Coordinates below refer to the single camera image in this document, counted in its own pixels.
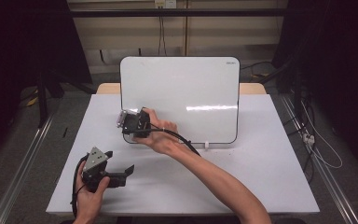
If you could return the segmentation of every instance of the white tabletop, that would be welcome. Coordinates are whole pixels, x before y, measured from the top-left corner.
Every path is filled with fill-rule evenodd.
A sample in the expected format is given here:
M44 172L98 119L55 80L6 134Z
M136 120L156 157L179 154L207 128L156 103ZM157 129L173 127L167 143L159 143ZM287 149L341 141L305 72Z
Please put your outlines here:
M93 95L47 212L72 213L78 160L92 147L113 151L107 172L135 165L127 186L108 189L101 213L110 216L210 216L232 212L177 161L123 140L116 128L119 95ZM201 149L200 155L236 176L269 213L315 213L319 207L269 95L241 95L238 138Z

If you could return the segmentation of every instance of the whiteboard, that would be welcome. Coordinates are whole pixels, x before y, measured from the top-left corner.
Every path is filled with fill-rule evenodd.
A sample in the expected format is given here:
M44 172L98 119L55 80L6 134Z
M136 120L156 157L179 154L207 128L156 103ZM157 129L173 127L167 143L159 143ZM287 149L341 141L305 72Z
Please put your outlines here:
M192 143L237 138L240 62L233 57L127 57L120 63L121 107L156 110ZM131 142L131 136L125 135Z

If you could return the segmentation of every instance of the forearm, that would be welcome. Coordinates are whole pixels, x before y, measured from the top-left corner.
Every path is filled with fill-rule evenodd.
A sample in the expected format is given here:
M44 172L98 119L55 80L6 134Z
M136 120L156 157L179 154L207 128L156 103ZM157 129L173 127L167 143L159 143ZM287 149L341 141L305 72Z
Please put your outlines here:
M198 177L218 200L238 216L241 223L270 223L263 204L234 176L181 144L175 144L167 155Z

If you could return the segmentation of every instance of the person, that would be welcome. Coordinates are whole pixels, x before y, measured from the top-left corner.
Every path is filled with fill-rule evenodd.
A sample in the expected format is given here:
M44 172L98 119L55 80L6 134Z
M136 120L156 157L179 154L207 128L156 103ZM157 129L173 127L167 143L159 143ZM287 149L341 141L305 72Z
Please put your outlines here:
M150 122L156 127L165 128L177 132L175 123L158 119L153 109L144 108L149 114ZM157 153L162 153L182 163L213 193L213 195L228 208L230 208L244 223L270 223L269 214L264 205L248 190L237 178L227 173L213 163L203 159L178 139L161 132L152 132L147 138L133 138L139 144L151 147ZM83 162L77 171L76 187L83 186L81 171ZM93 223L98 216L103 200L103 192L106 190L109 178L105 177L95 193L81 189L77 194L77 218L75 224Z

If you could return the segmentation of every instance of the wire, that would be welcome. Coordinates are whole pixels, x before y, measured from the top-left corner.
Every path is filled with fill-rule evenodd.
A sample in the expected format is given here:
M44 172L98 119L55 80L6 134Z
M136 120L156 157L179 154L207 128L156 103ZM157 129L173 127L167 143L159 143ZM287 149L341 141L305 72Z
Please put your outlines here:
M338 153L334 150L334 148L318 133L318 131L316 130L315 126L313 125L312 121L310 120L310 115L308 114L307 108L304 106L304 103L301 101L302 106L304 107L304 112L308 118L308 120L310 121L310 126L312 126L313 131L315 131L321 138L322 140L324 140L324 142L333 150L333 152L337 155L338 159L339 159L339 166L335 166L332 165L330 163L328 163L327 161L325 161L320 155L318 155L318 153L315 152L314 148L311 148L310 150L314 153L315 157L318 158L320 161L322 161L324 164L326 164L327 166L331 167L331 168L341 168L342 167L342 159L341 157L338 155Z
M162 17L159 17L159 41L158 41L158 56L159 56L159 50L161 49L161 38L162 43L164 45L164 54L167 56L167 49L165 48L165 28L164 28L164 19Z
M150 133L150 132L164 132L167 134L170 134L178 139L180 139L191 151L193 151L194 153L196 153L197 155L201 156L199 154L199 152L193 147L191 146L191 141L187 141L182 135L180 135L179 133L173 132L171 130L165 129L165 128L159 128L156 125L150 123L150 125L152 125L153 127L155 127L156 129L143 129L143 130L136 130L133 131L133 133Z
M82 157L80 159L80 161L77 163L76 170L75 170L74 182L73 182L73 185L72 185L72 201L71 201L72 212L74 214L74 217L77 216L77 194L82 188L84 188L87 185L87 184L85 184L79 190L76 190L77 172L79 170L80 164L83 161L86 161L88 157L89 157L89 153L87 153L86 156Z
M251 65L242 67L241 70L246 69L246 68L251 68L251 67L253 67L253 66L255 66L255 65L258 65L258 64L261 64L261 63L269 63L269 64L271 64L271 62L267 62L267 61L265 61L265 62L259 62L259 63L254 63L254 64L251 64Z
M167 49L165 48L165 27L164 27L164 18L161 17L161 27L162 27L162 43L164 44L164 53L167 56Z

